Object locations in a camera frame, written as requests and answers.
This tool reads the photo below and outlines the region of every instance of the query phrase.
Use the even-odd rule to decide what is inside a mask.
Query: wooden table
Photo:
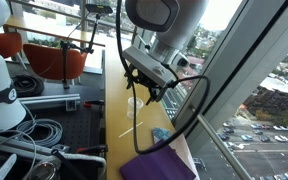
[[[126,90],[127,81],[123,76],[125,71],[118,56],[116,44],[106,45],[105,61],[105,106],[106,106],[106,143],[107,153],[107,179],[123,179],[119,168],[137,156],[133,146],[133,120],[126,116],[127,100],[132,97],[132,90]],[[146,102],[149,98],[147,88],[137,85],[137,97]],[[161,103],[150,103],[144,106],[138,114],[137,124],[138,144],[140,149],[153,145],[152,128],[162,127],[174,131],[174,127],[167,117]],[[171,144],[181,159],[197,174],[190,151],[184,136],[180,136]]]
[[[45,23],[41,23],[40,21],[30,21],[23,17],[17,17],[17,16],[11,15],[3,27],[4,27],[4,30],[6,31],[8,28],[15,28],[19,30],[24,30],[24,31],[29,31],[29,32],[34,32],[34,33],[39,33],[39,34],[66,39],[75,26],[72,26],[72,29],[67,29],[67,28],[58,26],[54,23],[49,24],[47,23],[47,21],[45,21]],[[91,40],[91,37],[92,37],[92,32],[75,30],[68,39],[73,40],[73,41],[88,43]],[[96,35],[94,36],[94,45],[105,47],[104,41],[105,40],[102,40]]]

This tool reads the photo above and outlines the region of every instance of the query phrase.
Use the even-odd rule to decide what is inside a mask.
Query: white tube
[[[90,160],[97,161],[103,164],[102,171],[100,173],[100,177],[104,176],[106,170],[106,160],[104,158],[98,156],[88,156],[84,154],[63,154],[66,159],[80,159],[80,160]]]

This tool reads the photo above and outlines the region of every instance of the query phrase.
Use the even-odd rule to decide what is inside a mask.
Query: glass window
[[[175,72],[180,79],[201,73],[204,63],[214,49],[215,44],[218,43],[219,37],[223,35],[241,2],[241,0],[209,1],[193,36],[183,50],[190,65],[186,68],[175,67]],[[175,113],[182,105],[193,84],[193,80],[183,81],[176,88],[167,91],[163,98],[163,106],[171,120],[175,117]]]
[[[22,3],[12,2],[13,15],[23,17],[26,21],[33,23],[36,26],[43,25],[52,32],[61,32],[70,36],[73,31],[82,30],[81,20],[85,19],[81,16],[87,15],[87,25],[85,31],[93,33],[95,27],[96,13],[88,14],[85,9],[83,15],[82,0],[62,1],[62,0],[35,0],[23,1]],[[116,17],[116,1],[108,0],[92,0],[86,3],[110,6],[113,10],[111,14],[103,14],[100,16],[94,36],[94,43],[116,43],[115,32],[115,17]],[[122,19],[122,42],[129,46],[132,38],[134,25],[130,23],[124,8],[121,12]],[[60,41],[63,38],[39,34],[35,32],[21,32],[23,43],[35,43],[51,47],[60,47]],[[88,46],[88,44],[80,44],[79,42],[72,43],[77,46]],[[87,71],[102,72],[102,50],[103,47],[96,44],[92,47],[94,53],[88,56],[85,66]]]
[[[256,23],[261,23],[262,13],[268,13],[268,7],[278,10],[280,5],[283,6],[278,3],[258,5],[265,11],[256,8],[257,13],[248,12]],[[268,13],[266,17],[274,17],[277,12]],[[228,53],[231,58],[221,57],[221,61],[213,64],[226,62],[209,71],[213,89],[216,83],[221,83],[219,74],[229,71],[230,75],[223,78],[226,86],[216,90],[217,95],[211,97],[202,113],[250,176],[254,179],[288,179],[288,8],[280,14],[278,23],[269,26],[270,31],[259,41],[246,62],[228,70],[233,65],[235,53],[242,51],[245,43],[254,39],[249,35],[254,29],[247,30],[253,27],[251,18],[246,20],[242,16],[242,19],[245,25],[248,24],[242,34],[248,40],[238,36],[236,51]],[[196,94],[190,95],[194,98],[186,102],[186,108],[180,111],[183,115],[177,119],[186,119],[184,114],[192,111],[189,107],[198,103],[200,93],[196,89],[193,91]],[[207,166],[207,171],[199,171],[200,179],[240,179],[200,124],[187,137],[193,156],[202,158]]]

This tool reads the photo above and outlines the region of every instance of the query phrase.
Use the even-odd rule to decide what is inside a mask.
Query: gray cable
[[[26,134],[25,132],[20,132],[20,131],[16,131],[16,130],[7,130],[7,131],[0,132],[0,134],[2,134],[2,133],[7,133],[7,132],[15,132],[15,133],[18,133],[18,134],[13,135],[13,136],[11,136],[11,137],[9,137],[9,138],[1,141],[1,142],[0,142],[0,145],[2,145],[3,143],[7,142],[8,140],[10,140],[10,139],[12,139],[12,138],[16,138],[16,137],[19,136],[19,135],[25,135],[26,137],[28,137],[28,138],[31,140],[32,145],[33,145],[33,147],[34,147],[34,156],[33,156],[32,164],[31,164],[31,168],[30,168],[30,170],[32,170],[33,167],[34,167],[34,164],[35,164],[35,160],[36,160],[36,144],[35,144],[33,138],[31,138],[31,136],[29,136],[29,135]]]
[[[20,123],[16,127],[16,130],[20,132],[25,132],[27,134],[31,134],[36,127],[47,128],[49,130],[48,135],[44,139],[35,140],[35,143],[43,147],[52,147],[56,145],[62,138],[63,128],[61,124],[51,119],[35,119],[31,111],[24,104],[22,104],[22,106],[29,113],[32,120]],[[23,135],[18,136],[18,140],[27,143],[31,142],[30,140],[26,139]]]

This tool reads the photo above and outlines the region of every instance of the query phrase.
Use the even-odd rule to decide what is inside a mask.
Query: aluminum rail
[[[29,109],[45,109],[65,106],[66,111],[75,111],[77,106],[81,103],[79,94],[23,97],[18,99]]]
[[[220,151],[223,153],[227,161],[232,165],[232,168],[235,170],[235,172],[238,174],[238,176],[243,179],[252,179],[251,176],[247,173],[247,171],[244,169],[244,167],[240,164],[240,162],[235,158],[235,156],[225,147],[222,140],[217,136],[215,130],[212,128],[212,126],[208,123],[208,121],[205,119],[205,117],[201,114],[197,116],[197,119],[199,122],[203,125],[205,131],[209,134],[213,142],[216,144],[216,146],[220,149]]]
[[[35,146],[36,148],[36,160],[41,161],[47,156],[51,155],[52,149],[42,147],[39,145]],[[32,159],[34,157],[34,145],[31,143],[19,141],[16,139],[9,139],[3,136],[0,136],[0,151],[14,153],[21,157]]]

